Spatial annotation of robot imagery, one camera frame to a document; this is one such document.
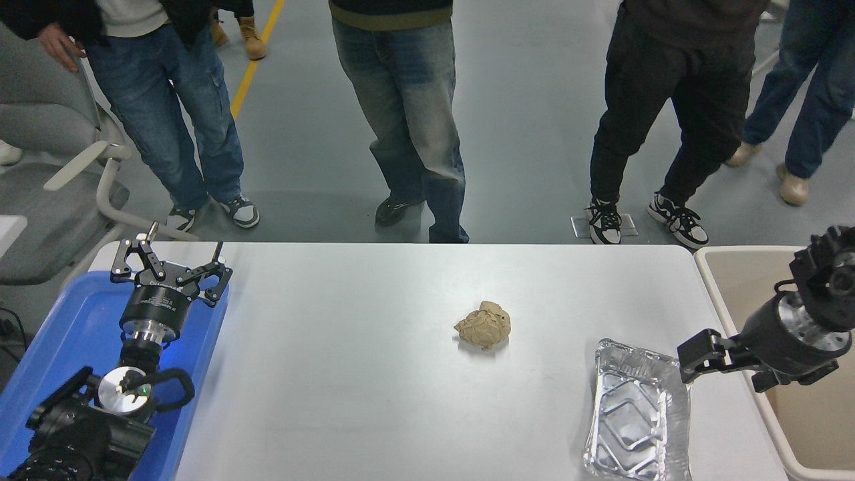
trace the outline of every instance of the person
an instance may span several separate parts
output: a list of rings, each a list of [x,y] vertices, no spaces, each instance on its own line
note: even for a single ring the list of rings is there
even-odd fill
[[[855,3],[851,0],[791,0],[778,62],[766,75],[746,120],[742,143],[727,165],[745,165],[760,151],[814,68],[784,162],[776,169],[781,178],[778,193],[790,205],[807,201],[808,180],[855,106]]]
[[[7,3],[0,11],[10,29],[38,37],[66,70],[77,72],[72,56],[89,58],[113,113],[172,198],[167,226],[190,229],[209,196],[238,227],[258,224],[241,191],[244,159],[207,0],[50,0],[38,10]],[[195,128],[201,172],[179,98]]]
[[[234,12],[234,20],[238,21],[238,25],[240,26],[240,36],[244,39],[246,56],[250,60],[261,60],[267,56],[267,47],[258,38],[256,10],[252,4],[252,0],[215,0],[212,4],[210,24],[211,38],[214,40],[215,46],[219,47],[228,43],[228,35],[222,29],[219,11],[220,9],[232,10]]]
[[[0,167],[9,167],[15,165],[21,160],[21,155],[24,152],[13,145],[0,140]]]
[[[377,139],[370,150],[389,187],[374,216],[399,222],[425,200],[433,243],[466,243],[465,176],[451,115],[452,0],[330,0],[339,60]]]
[[[768,0],[625,0],[605,70],[606,112],[591,155],[587,207],[593,242],[619,244],[617,201],[628,158],[671,99],[682,145],[647,212],[683,245],[709,238],[686,207],[740,142],[754,63],[754,31]]]

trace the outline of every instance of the black pants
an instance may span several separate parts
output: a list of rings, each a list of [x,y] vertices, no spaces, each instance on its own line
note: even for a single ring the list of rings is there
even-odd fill
[[[704,50],[664,44],[621,6],[606,57],[605,103],[591,156],[591,194],[620,198],[629,156],[671,99],[682,145],[660,190],[677,204],[694,195],[739,147],[754,64],[754,38]]]
[[[256,10],[252,6],[252,0],[214,0],[211,3],[218,9],[234,12],[234,18],[256,16]]]

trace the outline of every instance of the robotic arm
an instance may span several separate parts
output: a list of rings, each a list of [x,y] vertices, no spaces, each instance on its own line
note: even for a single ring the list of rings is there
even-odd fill
[[[681,376],[690,383],[712,371],[752,370],[754,390],[813,384],[838,368],[855,328],[855,228],[832,227],[795,253],[793,279],[730,338],[707,329],[677,348]],[[781,286],[795,284],[795,292]]]
[[[150,245],[156,230],[154,223],[148,234],[122,240],[110,271],[110,281],[134,283],[119,321],[117,367],[102,377],[89,366],[82,368],[35,409],[27,421],[35,431],[30,455],[9,474],[10,481],[127,480],[155,434],[149,421],[195,395],[185,371],[160,370],[163,344],[180,338],[194,300],[217,304],[232,270],[218,260],[222,243],[211,261],[196,269],[161,261]],[[133,278],[127,264],[132,254],[143,265]],[[199,283],[209,276],[218,283],[201,292]],[[183,390],[180,399],[154,397],[158,384],[173,379]]]

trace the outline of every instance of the brown paper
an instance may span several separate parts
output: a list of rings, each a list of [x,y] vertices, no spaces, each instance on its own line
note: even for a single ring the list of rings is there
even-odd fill
[[[510,334],[510,315],[495,302],[481,302],[478,311],[472,311],[454,329],[460,338],[470,344],[489,350]]]

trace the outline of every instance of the sneaker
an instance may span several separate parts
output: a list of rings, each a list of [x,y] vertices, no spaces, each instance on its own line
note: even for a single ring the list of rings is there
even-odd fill
[[[665,224],[680,243],[692,249],[700,249],[709,243],[706,231],[698,224],[700,216],[685,205],[677,205],[663,197],[661,193],[653,196],[653,202],[647,206],[651,217]]]
[[[621,243],[621,215],[617,213],[617,202],[591,199],[585,209],[588,215],[588,232],[594,244]]]
[[[232,222],[238,227],[249,229],[258,224],[259,216],[256,205],[244,197],[242,193],[228,202],[220,202],[220,205],[228,212]]]
[[[374,222],[383,227],[394,225],[404,218],[404,212],[407,210],[407,207],[419,205],[422,202],[398,202],[392,200],[392,197],[387,197],[377,206],[377,212],[374,214]]]
[[[0,166],[7,167],[15,165],[21,160],[23,151],[0,140]]]
[[[169,211],[169,215],[166,216],[166,226],[180,230],[181,232],[187,232],[196,222],[196,212],[196,209],[183,211],[177,207],[173,207]]]
[[[728,167],[742,167],[762,148],[763,144],[751,145],[742,142],[740,144],[740,148],[736,149],[734,155],[729,160],[725,161],[724,164]]]
[[[781,189],[778,193],[781,199],[790,205],[802,205],[807,201],[808,181],[801,177],[796,177],[787,169],[787,165],[782,163],[775,169],[778,177],[781,178]]]

